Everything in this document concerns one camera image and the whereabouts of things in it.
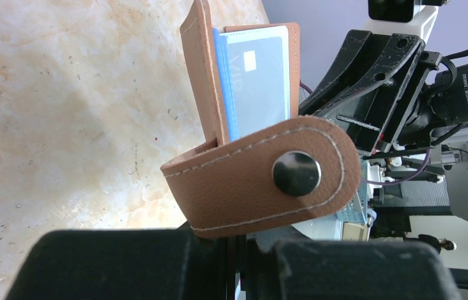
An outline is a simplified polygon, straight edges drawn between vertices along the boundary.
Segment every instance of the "table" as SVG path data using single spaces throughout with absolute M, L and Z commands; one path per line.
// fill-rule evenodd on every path
M 192 0 L 0 1 L 0 298 L 62 228 L 176 227 L 159 171 L 204 141 L 178 26 Z M 215 26 L 266 23 L 212 1 Z

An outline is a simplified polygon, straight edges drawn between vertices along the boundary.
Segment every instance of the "card holder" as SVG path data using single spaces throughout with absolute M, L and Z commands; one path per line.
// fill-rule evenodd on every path
M 323 119 L 297 117 L 298 25 L 227 26 L 224 30 L 277 25 L 286 25 L 290 32 L 292 118 L 233 142 L 228 142 L 208 2 L 194 0 L 181 25 L 186 68 L 206 143 L 167 162 L 161 171 L 190 227 L 201 238 L 247 234 L 333 214 L 350 201 L 359 185 L 359 157 L 348 135 Z M 321 183 L 306 196 L 284 194 L 274 183 L 273 165 L 289 151 L 309 153 L 321 166 Z

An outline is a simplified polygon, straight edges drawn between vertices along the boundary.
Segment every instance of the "desk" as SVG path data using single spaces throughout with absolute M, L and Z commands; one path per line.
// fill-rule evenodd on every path
M 61 228 L 176 227 L 159 171 L 204 141 L 178 26 L 192 0 L 0 1 L 0 298 Z M 212 1 L 215 26 L 266 23 Z

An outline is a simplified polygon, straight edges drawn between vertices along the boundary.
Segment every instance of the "purple cable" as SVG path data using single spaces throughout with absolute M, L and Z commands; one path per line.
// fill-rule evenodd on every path
M 303 88 L 304 90 L 306 90 L 306 92 L 308 92 L 308 94 L 312 94 L 313 91 L 312 89 L 310 89 L 307 85 L 305 85 L 302 81 L 300 81 L 300 87 Z
M 368 183 L 368 184 L 376 184 L 378 186 L 395 186 L 397 184 L 400 184 L 400 183 L 404 183 L 406 181 L 409 181 L 413 178 L 415 178 L 416 176 L 418 176 L 420 173 L 422 173 L 424 170 L 425 170 L 425 167 L 427 167 L 427 164 L 429 163 L 429 158 L 431 157 L 431 149 L 427 149 L 425 151 L 425 157 L 424 157 L 424 162 L 422 163 L 422 165 L 420 165 L 420 167 L 416 170 L 416 172 L 407 177 L 407 178 L 402 178 L 402 179 L 398 179 L 398 180 L 395 180 L 395 181 L 392 181 L 392 182 L 377 182 L 377 181 L 370 181 L 370 180 L 366 180 L 366 179 L 361 179 L 361 182 L 362 183 Z

